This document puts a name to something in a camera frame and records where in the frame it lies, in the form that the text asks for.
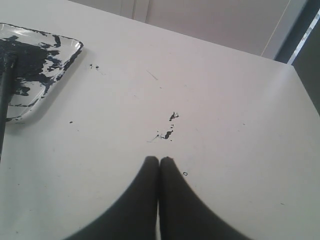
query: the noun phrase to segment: tray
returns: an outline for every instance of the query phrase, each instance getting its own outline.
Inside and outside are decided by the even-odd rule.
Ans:
[[[82,42],[73,38],[0,23],[0,55],[8,50],[18,52],[14,94],[9,103],[7,121],[21,122],[36,110],[80,54],[82,47]],[[35,52],[39,56],[38,61],[34,61]],[[32,72],[22,74],[22,66],[32,69]]]

